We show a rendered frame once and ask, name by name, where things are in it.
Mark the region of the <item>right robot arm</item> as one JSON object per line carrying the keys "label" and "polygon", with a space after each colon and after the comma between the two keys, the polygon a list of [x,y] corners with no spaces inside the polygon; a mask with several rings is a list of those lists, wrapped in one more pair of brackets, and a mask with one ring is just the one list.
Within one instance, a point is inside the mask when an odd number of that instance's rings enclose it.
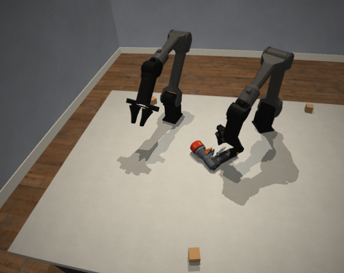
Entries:
{"label": "right robot arm", "polygon": [[163,65],[169,58],[168,54],[172,50],[175,51],[169,84],[163,88],[160,95],[160,102],[163,103],[165,109],[165,117],[162,120],[172,124],[176,124],[183,115],[181,113],[182,92],[179,89],[179,82],[185,55],[189,52],[191,43],[192,34],[190,32],[170,30],[163,48],[158,49],[149,61],[145,61],[141,66],[142,79],[139,90],[153,93],[156,79],[161,75]]}

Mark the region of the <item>grey hose nozzle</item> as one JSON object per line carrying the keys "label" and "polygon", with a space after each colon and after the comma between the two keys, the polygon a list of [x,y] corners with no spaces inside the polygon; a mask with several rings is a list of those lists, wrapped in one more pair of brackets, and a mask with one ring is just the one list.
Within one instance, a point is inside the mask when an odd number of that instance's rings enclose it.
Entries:
{"label": "grey hose nozzle", "polygon": [[[210,157],[211,155],[214,155],[215,149],[212,147],[209,149],[206,149],[203,143],[200,140],[197,140],[193,142],[190,146],[190,149],[192,152],[198,157],[201,158],[204,163],[208,166],[210,170],[215,170],[218,168],[222,163],[232,159],[233,157],[236,157],[239,153],[237,152],[232,158],[229,158],[230,150],[226,150],[223,152],[223,150],[226,148],[226,145],[224,145],[218,153],[214,157]],[[213,149],[213,150],[212,150]]]}

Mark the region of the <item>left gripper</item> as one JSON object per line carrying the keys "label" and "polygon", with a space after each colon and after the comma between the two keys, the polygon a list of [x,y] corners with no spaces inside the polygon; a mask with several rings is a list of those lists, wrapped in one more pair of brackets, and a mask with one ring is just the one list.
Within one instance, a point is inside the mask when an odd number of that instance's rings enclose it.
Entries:
{"label": "left gripper", "polygon": [[218,125],[217,130],[218,131],[215,133],[215,135],[217,137],[218,145],[221,145],[222,143],[227,143],[233,146],[233,148],[229,149],[230,150],[229,158],[232,158],[237,152],[239,154],[243,152],[244,148],[241,145],[241,142],[238,138],[239,134],[231,135],[227,133],[225,130],[225,127],[223,127],[222,125]]}

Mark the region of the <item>small tan cube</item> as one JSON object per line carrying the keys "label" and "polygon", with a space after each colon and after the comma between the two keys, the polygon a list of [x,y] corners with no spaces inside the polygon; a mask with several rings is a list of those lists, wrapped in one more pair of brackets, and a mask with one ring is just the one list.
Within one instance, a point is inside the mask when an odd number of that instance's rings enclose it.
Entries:
{"label": "small tan cube", "polygon": [[157,103],[157,99],[154,96],[152,96],[150,104],[154,105],[156,103]]}
{"label": "small tan cube", "polygon": [[200,248],[199,247],[191,247],[188,248],[189,252],[189,263],[196,263],[200,262]]}
{"label": "small tan cube", "polygon": [[305,112],[312,113],[313,109],[314,109],[314,106],[312,104],[306,104]]}

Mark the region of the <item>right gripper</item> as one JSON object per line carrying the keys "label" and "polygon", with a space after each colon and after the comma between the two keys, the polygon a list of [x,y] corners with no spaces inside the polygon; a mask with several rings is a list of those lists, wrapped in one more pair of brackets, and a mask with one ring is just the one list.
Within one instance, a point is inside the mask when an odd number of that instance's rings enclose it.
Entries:
{"label": "right gripper", "polygon": [[[136,100],[132,100],[132,99],[127,98],[126,103],[131,104],[129,106],[130,111],[131,111],[131,123],[136,122],[136,119],[137,119],[137,116],[138,116],[138,113],[139,113],[141,107],[143,107],[143,108],[142,108],[142,117],[140,120],[140,126],[144,126],[146,120],[153,113],[153,111],[159,112],[160,107],[150,105],[151,98],[152,98],[152,93],[145,92],[142,90],[138,91],[138,95],[137,95]],[[146,107],[140,106],[137,104],[145,105]]]}

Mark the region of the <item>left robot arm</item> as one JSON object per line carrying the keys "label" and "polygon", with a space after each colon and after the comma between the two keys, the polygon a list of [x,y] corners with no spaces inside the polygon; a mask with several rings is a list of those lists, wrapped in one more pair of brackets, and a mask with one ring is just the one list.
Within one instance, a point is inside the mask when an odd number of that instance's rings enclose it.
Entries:
{"label": "left robot arm", "polygon": [[274,131],[273,120],[277,117],[282,108],[283,102],[278,97],[285,71],[290,69],[293,63],[294,54],[280,49],[267,47],[261,56],[261,67],[259,68],[251,85],[247,85],[232,103],[226,112],[225,130],[231,135],[240,133],[242,125],[248,117],[251,107],[260,95],[259,89],[270,78],[267,94],[258,103],[253,125],[259,133]]}

